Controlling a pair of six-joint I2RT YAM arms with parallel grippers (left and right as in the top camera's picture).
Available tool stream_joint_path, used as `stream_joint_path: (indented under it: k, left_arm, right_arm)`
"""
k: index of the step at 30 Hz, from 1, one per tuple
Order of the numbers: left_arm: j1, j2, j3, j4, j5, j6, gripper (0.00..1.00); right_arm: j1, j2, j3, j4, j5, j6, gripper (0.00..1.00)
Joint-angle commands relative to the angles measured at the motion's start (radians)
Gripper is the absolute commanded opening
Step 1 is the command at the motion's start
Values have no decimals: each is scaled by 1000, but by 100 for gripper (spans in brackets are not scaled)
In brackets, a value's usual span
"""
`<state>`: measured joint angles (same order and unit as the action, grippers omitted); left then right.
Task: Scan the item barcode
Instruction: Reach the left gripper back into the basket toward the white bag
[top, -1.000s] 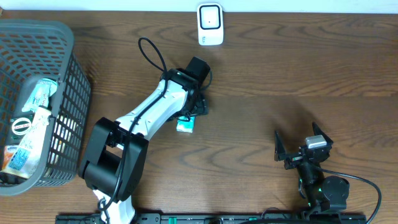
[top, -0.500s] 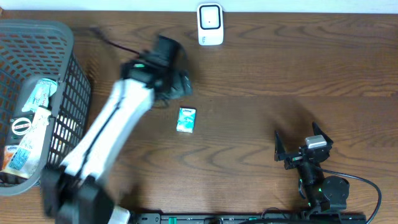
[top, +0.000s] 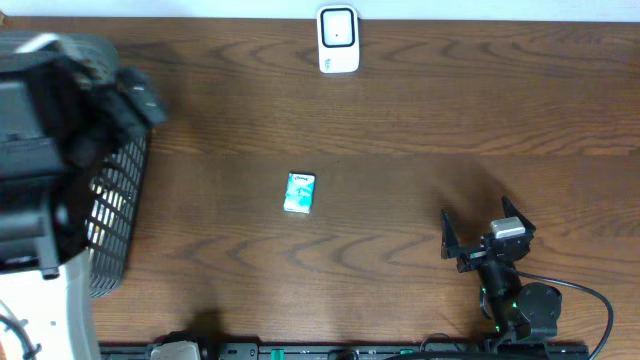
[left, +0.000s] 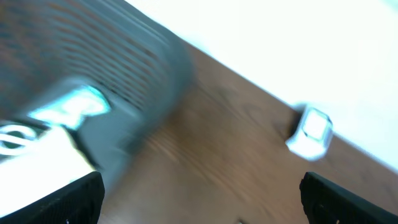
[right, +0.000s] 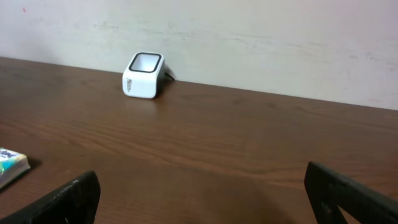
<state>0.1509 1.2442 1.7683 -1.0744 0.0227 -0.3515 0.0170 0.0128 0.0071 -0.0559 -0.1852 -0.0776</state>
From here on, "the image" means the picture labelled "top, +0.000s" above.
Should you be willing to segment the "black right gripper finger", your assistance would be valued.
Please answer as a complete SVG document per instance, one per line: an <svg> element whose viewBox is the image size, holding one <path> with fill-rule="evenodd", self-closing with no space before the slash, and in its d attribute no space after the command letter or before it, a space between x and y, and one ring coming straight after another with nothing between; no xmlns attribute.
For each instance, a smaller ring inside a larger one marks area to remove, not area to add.
<svg viewBox="0 0 640 360"><path fill-rule="evenodd" d="M441 228L441 258L450 259L457 257L459 254L459 241L448 213L444 209L441 210Z"/></svg>
<svg viewBox="0 0 640 360"><path fill-rule="evenodd" d="M531 231L532 233L536 231L536 226L515 207L506 195L501 198L501 202L506 218L517 217L526 231Z"/></svg>

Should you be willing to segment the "teal tissue pack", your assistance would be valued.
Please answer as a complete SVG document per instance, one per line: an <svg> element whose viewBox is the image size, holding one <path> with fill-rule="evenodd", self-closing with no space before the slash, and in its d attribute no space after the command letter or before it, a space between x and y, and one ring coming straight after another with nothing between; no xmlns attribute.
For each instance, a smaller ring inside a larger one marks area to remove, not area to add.
<svg viewBox="0 0 640 360"><path fill-rule="evenodd" d="M316 177L312 174L290 173L286 186L283 209L287 212L311 212Z"/></svg>

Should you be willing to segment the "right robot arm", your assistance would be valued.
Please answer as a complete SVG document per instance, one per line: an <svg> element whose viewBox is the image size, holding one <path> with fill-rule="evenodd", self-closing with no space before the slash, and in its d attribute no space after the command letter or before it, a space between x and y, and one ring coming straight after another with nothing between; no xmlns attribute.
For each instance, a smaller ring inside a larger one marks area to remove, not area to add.
<svg viewBox="0 0 640 360"><path fill-rule="evenodd" d="M453 222L441 212L441 257L454 258L460 273L477 272L482 285L481 310L510 342L544 342L558 334L562 295L541 282L524 284L515 263L531 250L536 231L504 196L504 217L490 223L490 232L475 245L460 244Z"/></svg>

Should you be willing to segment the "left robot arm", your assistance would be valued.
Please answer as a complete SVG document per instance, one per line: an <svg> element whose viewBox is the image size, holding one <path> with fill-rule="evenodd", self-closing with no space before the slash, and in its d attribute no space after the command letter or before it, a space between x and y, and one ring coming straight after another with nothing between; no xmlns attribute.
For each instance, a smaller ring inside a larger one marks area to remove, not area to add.
<svg viewBox="0 0 640 360"><path fill-rule="evenodd" d="M149 78L89 34L1 36L1 346L97 359L95 298L122 282L152 130Z"/></svg>

